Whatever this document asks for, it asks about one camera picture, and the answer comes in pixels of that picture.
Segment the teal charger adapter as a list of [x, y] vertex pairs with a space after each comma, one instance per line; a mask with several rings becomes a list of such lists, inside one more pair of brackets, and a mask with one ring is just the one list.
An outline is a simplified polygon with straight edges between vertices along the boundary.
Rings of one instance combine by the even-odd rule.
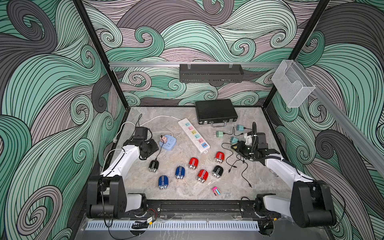
[[236, 130], [237, 130], [238, 132], [243, 132], [244, 129], [245, 129], [245, 127], [244, 127], [243, 125], [237, 125], [237, 127], [236, 127]]
[[237, 142], [239, 142], [239, 139], [236, 138], [236, 137], [230, 137], [230, 143], [231, 144], [236, 144]]

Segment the blue shaver front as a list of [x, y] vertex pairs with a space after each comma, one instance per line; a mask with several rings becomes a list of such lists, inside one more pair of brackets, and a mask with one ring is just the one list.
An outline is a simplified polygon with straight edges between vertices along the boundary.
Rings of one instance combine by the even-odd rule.
[[158, 187], [160, 190], [164, 190], [164, 189], [167, 189], [169, 187], [169, 179], [167, 176], [162, 175], [159, 177]]

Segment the blue shaver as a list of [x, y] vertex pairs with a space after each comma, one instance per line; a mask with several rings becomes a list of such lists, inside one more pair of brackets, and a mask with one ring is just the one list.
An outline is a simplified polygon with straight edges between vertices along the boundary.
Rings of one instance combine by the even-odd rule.
[[159, 177], [158, 187], [160, 190], [164, 190], [164, 189], [167, 189], [169, 187], [169, 179], [167, 176], [162, 175]]
[[178, 166], [176, 168], [176, 172], [175, 172], [175, 178], [178, 179], [178, 180], [182, 180], [185, 178], [185, 175], [186, 175], [186, 170], [184, 167], [182, 166]]

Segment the red shaver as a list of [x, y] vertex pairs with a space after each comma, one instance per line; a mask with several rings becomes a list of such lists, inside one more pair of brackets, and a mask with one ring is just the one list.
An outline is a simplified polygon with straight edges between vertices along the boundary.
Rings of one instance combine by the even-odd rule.
[[225, 160], [225, 154], [223, 152], [217, 152], [214, 160], [216, 163], [222, 164]]
[[206, 170], [201, 169], [197, 175], [197, 180], [201, 183], [204, 183], [208, 179], [208, 176], [209, 173]]
[[199, 164], [199, 160], [197, 158], [191, 158], [189, 161], [189, 169], [196, 170]]

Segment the green charger adapter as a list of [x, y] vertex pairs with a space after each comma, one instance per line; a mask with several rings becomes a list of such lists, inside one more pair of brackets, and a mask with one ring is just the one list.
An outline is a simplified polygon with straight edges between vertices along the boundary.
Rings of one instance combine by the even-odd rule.
[[222, 138], [224, 136], [224, 132], [223, 131], [216, 131], [216, 137], [217, 138]]

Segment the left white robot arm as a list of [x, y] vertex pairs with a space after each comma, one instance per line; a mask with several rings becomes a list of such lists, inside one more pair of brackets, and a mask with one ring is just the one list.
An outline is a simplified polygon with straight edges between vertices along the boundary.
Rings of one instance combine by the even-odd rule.
[[121, 219], [129, 213], [145, 213], [145, 194], [128, 194], [124, 181], [136, 160], [147, 160], [159, 150], [146, 127], [135, 127], [134, 134], [123, 144], [114, 162], [98, 176], [89, 179], [87, 185], [87, 211], [89, 219]]

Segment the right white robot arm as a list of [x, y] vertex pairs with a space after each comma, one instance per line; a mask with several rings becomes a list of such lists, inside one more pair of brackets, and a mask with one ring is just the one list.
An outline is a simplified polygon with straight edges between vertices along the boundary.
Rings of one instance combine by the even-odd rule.
[[249, 132], [243, 141], [231, 144], [243, 162], [258, 162], [282, 179], [291, 189], [290, 199], [275, 194], [259, 194], [255, 212], [262, 217], [279, 214], [291, 218], [299, 227], [330, 227], [337, 223], [331, 188], [317, 181], [270, 149], [259, 133]]

